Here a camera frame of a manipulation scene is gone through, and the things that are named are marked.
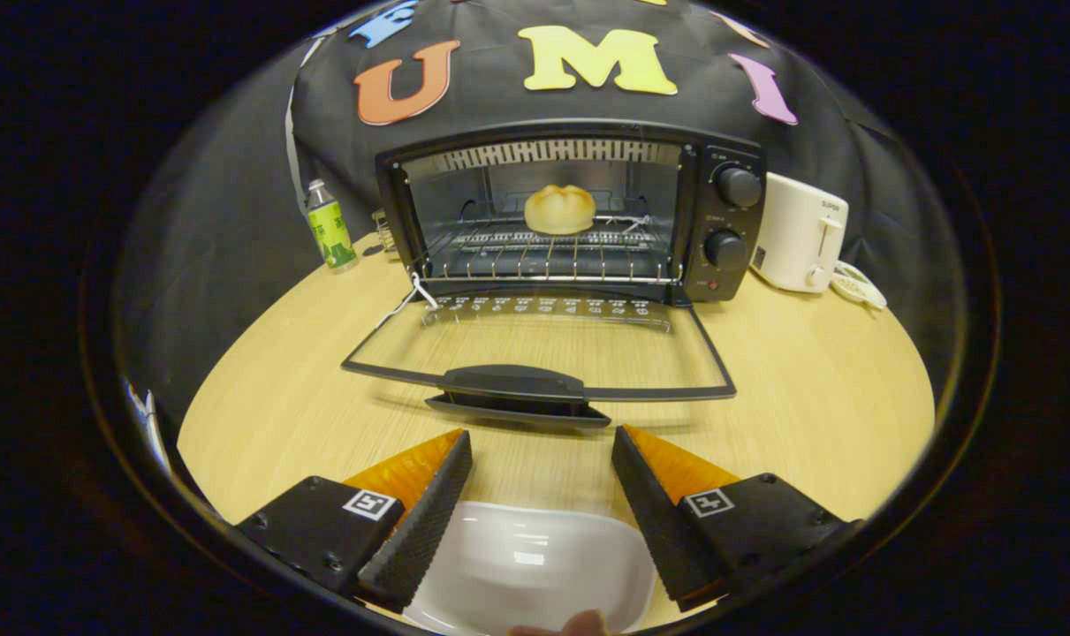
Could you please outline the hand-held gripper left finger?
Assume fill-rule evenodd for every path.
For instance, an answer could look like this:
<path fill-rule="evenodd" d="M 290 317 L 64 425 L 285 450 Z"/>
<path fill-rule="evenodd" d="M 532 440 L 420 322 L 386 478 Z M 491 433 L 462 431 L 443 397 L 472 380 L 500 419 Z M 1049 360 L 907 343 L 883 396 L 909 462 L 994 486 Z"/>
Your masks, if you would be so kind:
<path fill-rule="evenodd" d="M 300 480 L 236 528 L 314 584 L 401 612 L 432 564 L 471 468 L 469 431 L 453 429 L 345 481 Z"/>

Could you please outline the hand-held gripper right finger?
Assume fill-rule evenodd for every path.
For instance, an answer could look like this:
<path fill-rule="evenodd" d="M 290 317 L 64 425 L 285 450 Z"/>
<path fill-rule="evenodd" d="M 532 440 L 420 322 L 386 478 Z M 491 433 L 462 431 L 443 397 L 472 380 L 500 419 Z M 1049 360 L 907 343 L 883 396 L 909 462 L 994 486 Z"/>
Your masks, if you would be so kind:
<path fill-rule="evenodd" d="M 738 478 L 640 428 L 617 428 L 611 461 L 664 592 L 683 611 L 785 582 L 861 526 L 784 478 Z"/>

